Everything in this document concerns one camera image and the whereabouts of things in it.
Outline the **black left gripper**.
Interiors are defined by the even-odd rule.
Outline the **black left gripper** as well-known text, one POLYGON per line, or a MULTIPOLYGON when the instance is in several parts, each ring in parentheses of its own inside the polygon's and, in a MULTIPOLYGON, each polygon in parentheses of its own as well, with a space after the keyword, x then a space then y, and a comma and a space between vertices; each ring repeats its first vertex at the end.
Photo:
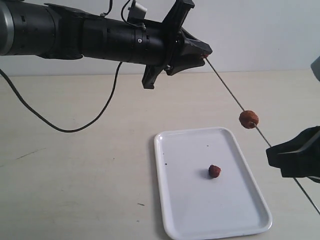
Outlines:
POLYGON ((159 65, 145 67, 142 77, 144 89, 154 89, 155 81, 162 71, 165 71, 168 76, 173 76, 182 71, 205 65, 205 61, 201 57, 186 55, 212 54, 213 50, 209 44, 197 39, 182 27, 190 9, 194 7, 195 4, 192 0, 177 0, 163 19, 160 26, 165 43, 164 59, 159 65), (171 62, 179 40, 180 30, 183 40, 180 54, 185 57, 179 57, 171 62))

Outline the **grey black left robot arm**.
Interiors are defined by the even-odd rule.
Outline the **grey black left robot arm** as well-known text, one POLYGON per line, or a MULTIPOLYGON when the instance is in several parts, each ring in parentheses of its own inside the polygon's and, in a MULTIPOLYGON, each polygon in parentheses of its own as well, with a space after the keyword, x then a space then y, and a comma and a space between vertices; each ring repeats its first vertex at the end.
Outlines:
POLYGON ((145 18, 147 9, 131 0, 121 20, 86 11, 22 0, 0 3, 0 53, 78 60, 83 57, 145 66, 142 85, 153 89, 161 72, 173 76, 201 67, 211 47, 192 36, 183 23, 194 8, 191 0, 177 0, 163 21, 145 18))

